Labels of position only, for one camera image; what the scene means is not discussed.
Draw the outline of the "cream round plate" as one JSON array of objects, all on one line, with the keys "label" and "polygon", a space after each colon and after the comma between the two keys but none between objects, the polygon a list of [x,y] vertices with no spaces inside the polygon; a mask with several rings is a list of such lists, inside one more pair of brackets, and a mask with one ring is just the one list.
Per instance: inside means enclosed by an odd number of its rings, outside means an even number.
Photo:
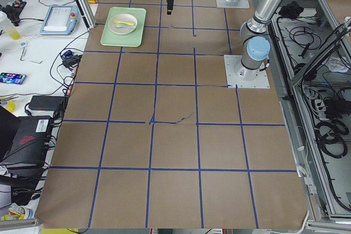
[{"label": "cream round plate", "polygon": [[[116,28],[115,27],[115,23],[113,22],[113,20],[120,20],[120,21],[130,21],[130,22],[134,22],[135,26],[133,26],[133,28]],[[132,33],[138,26],[138,21],[137,18],[133,15],[130,14],[117,14],[114,15],[112,18],[109,19],[108,21],[108,28],[115,34],[118,35],[127,35]]]}]

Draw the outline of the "yellow plastic fork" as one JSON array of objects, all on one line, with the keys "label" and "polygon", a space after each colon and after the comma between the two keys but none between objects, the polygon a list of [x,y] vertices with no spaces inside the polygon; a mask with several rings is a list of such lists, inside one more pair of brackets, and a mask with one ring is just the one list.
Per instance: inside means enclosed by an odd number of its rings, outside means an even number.
[{"label": "yellow plastic fork", "polygon": [[127,26],[135,26],[135,23],[134,22],[130,22],[130,21],[113,20],[113,22],[115,24],[123,24],[123,25],[127,25]]}]

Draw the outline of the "pale green plastic spoon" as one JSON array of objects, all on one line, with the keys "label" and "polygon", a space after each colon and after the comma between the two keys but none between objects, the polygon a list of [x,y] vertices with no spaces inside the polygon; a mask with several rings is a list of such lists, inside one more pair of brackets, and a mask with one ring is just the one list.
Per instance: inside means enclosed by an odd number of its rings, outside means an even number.
[{"label": "pale green plastic spoon", "polygon": [[115,25],[116,28],[133,28],[133,26],[128,26],[128,25],[124,25],[124,24],[117,24]]}]

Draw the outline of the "light green plastic tray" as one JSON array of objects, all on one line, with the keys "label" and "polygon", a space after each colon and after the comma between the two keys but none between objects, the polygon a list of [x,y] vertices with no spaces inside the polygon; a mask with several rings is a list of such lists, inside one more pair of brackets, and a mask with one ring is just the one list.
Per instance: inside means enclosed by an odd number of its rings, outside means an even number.
[{"label": "light green plastic tray", "polygon": [[[108,28],[108,21],[117,14],[130,14],[137,18],[138,26],[130,34],[118,35]],[[100,43],[105,46],[138,47],[141,45],[145,24],[146,10],[144,8],[112,7],[109,10]]]}]

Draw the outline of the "blue teach pendant near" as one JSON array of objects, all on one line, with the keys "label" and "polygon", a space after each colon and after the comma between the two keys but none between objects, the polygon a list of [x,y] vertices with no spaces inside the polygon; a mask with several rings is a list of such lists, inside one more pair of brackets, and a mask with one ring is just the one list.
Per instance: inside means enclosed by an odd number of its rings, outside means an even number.
[{"label": "blue teach pendant near", "polygon": [[40,29],[41,35],[69,35],[75,28],[79,18],[76,5],[53,5]]}]

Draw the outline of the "clear bottle yellow liquid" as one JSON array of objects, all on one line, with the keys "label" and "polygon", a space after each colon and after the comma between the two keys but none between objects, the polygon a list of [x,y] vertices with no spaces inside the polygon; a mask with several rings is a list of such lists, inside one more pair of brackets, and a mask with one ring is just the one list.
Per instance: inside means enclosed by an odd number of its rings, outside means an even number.
[{"label": "clear bottle yellow liquid", "polygon": [[21,38],[20,33],[15,26],[10,22],[6,13],[0,11],[1,29],[7,33],[12,39],[17,40]]}]

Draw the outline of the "black power adapter brick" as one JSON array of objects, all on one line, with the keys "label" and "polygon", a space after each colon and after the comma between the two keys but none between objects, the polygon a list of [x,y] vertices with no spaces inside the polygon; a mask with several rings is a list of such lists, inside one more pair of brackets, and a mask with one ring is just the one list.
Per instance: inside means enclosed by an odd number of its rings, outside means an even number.
[{"label": "black power adapter brick", "polygon": [[64,101],[63,96],[34,95],[29,102],[29,109],[35,111],[55,111]]}]

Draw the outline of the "smartphone with colourful screen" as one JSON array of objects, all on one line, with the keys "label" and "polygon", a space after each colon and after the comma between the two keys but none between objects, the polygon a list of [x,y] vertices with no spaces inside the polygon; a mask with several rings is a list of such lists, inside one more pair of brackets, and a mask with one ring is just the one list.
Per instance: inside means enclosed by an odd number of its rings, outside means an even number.
[{"label": "smartphone with colourful screen", "polygon": [[2,72],[0,75],[1,84],[22,85],[26,77],[27,75],[6,72]]}]

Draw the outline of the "black computer box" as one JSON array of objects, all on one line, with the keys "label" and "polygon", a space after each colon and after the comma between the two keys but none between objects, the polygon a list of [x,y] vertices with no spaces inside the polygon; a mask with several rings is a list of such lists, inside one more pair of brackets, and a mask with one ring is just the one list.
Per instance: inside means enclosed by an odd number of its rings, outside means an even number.
[{"label": "black computer box", "polygon": [[21,116],[19,129],[1,164],[11,167],[43,166],[53,129],[50,116]]}]

